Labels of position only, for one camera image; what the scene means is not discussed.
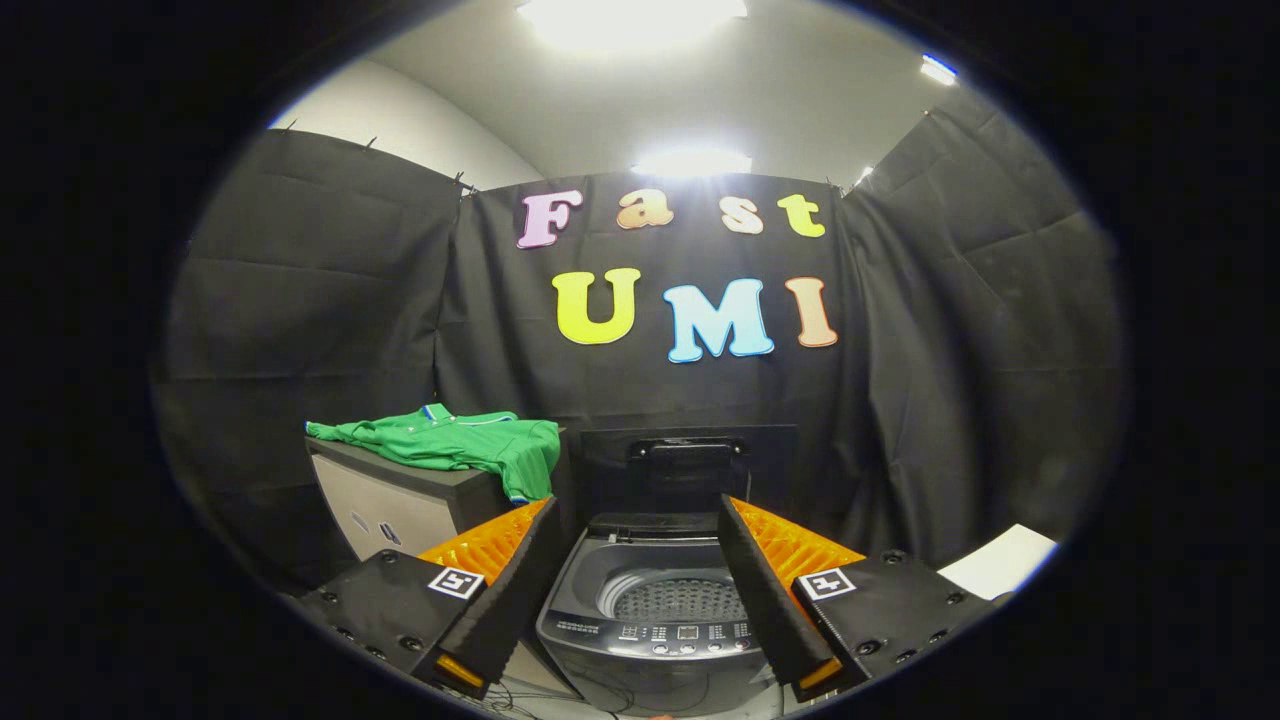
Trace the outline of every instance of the green polo shirt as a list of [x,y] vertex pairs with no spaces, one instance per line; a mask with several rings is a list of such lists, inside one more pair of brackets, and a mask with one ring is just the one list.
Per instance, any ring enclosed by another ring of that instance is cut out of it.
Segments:
[[307,423],[307,434],[370,450],[402,465],[429,470],[475,468],[502,477],[516,505],[552,493],[559,460],[559,428],[549,420],[521,420],[515,413],[453,415],[440,404],[408,415],[342,425]]

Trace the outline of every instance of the black curtain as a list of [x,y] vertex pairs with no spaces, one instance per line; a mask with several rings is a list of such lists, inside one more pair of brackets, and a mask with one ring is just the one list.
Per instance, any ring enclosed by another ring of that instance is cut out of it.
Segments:
[[200,220],[152,365],[170,468],[276,588],[355,562],[303,421],[406,413],[434,392],[458,186],[375,149],[268,131]]
[[[660,190],[675,217],[667,224],[623,229],[617,218],[628,192]],[[579,191],[553,245],[520,249],[524,199]],[[810,222],[822,237],[792,231],[777,202],[803,195],[818,206]],[[724,196],[749,199],[764,229],[732,232],[721,220]],[[440,315],[440,397],[456,413],[507,409],[568,428],[576,455],[584,429],[668,425],[796,424],[796,473],[786,484],[753,487],[753,501],[812,528],[835,533],[851,488],[878,475],[867,413],[865,310],[850,250],[838,225],[835,187],[765,176],[653,178],[634,173],[562,178],[493,190],[462,201]],[[590,272],[589,316],[613,315],[604,274],[635,268],[635,324],[607,345],[577,345],[557,325],[552,278]],[[796,301],[786,283],[817,277],[836,345],[803,347]],[[759,305],[774,348],[735,357],[726,348],[694,363],[672,363],[672,306],[663,292],[696,286],[719,305],[739,278],[763,283]],[[577,477],[576,482],[585,482]]]
[[1065,541],[1129,414],[1114,242],[1034,140],[960,86],[842,217],[874,299],[870,406],[888,478],[855,498],[838,538],[874,548],[896,514],[906,546],[937,562],[1012,523]]
[[[666,224],[620,200],[663,191]],[[582,204],[521,249],[535,195]],[[819,237],[778,201],[801,195]],[[732,232],[719,200],[764,229]],[[353,559],[302,421],[512,410],[584,429],[796,424],[795,473],[753,501],[861,552],[933,565],[1012,523],[1062,541],[1125,420],[1114,249],[1012,122],[955,87],[845,197],[764,176],[561,178],[460,200],[451,178],[349,142],[271,131],[214,199],[178,279],[156,406],[175,474],[269,577],[314,587]],[[635,323],[579,345],[552,279],[635,268]],[[803,346],[791,278],[823,281],[835,345]],[[712,305],[762,282],[772,352],[672,363],[671,287]],[[573,507],[566,497],[566,507]]]

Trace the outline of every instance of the white wall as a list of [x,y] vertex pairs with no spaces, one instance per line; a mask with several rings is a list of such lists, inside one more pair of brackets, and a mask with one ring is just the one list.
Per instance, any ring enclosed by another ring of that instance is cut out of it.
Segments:
[[271,124],[367,143],[480,190],[544,179],[435,91],[369,60],[330,76]]

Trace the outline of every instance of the ceiling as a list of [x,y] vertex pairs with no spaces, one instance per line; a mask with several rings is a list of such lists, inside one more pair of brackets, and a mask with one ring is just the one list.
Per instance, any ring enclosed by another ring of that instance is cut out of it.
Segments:
[[847,187],[947,91],[920,73],[922,47],[820,0],[745,0],[746,18],[698,41],[611,54],[543,42],[516,13],[524,1],[462,3],[369,59],[436,91],[548,178],[709,143],[751,156],[754,173]]

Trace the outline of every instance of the foam letter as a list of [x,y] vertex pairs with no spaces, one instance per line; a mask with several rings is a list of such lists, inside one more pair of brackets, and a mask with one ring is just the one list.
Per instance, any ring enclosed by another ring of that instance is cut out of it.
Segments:
[[577,208],[581,204],[582,193],[576,190],[530,195],[525,199],[525,206],[529,208],[529,214],[525,215],[525,234],[516,241],[516,247],[543,247],[556,242],[556,236],[547,229],[548,225],[556,223],[556,229],[564,229],[568,223],[568,206]]
[[614,268],[604,273],[613,284],[613,316],[604,323],[593,323],[586,316],[586,288],[595,282],[591,273],[561,273],[552,278],[559,291],[556,304],[556,323],[561,334],[579,345],[603,345],[631,332],[636,320],[635,284],[640,270]]
[[822,306],[823,283],[818,278],[791,278],[782,283],[796,296],[800,307],[800,345],[826,347],[835,345],[836,331],[827,323],[827,309]]
[[759,209],[746,197],[721,197],[721,213],[724,213],[721,215],[724,227],[733,232],[745,234],[764,232],[764,222],[756,215]]
[[733,329],[733,342],[728,346],[732,355],[742,357],[773,352],[773,341],[764,334],[764,319],[760,316],[763,287],[764,283],[758,279],[739,278],[724,288],[719,309],[712,307],[703,291],[691,284],[662,293],[662,299],[671,304],[671,314],[676,320],[676,347],[671,348],[667,359],[672,363],[700,359],[703,348],[694,341],[695,331],[707,350],[719,357],[730,328]]
[[822,233],[827,232],[826,227],[810,218],[813,213],[818,211],[818,205],[805,200],[804,195],[788,195],[778,200],[778,208],[787,211],[787,222],[791,223],[791,229],[797,233],[805,237],[822,237]]
[[676,217],[667,209],[667,193],[660,190],[635,190],[618,200],[618,225],[622,229],[643,228],[645,225],[664,225]]

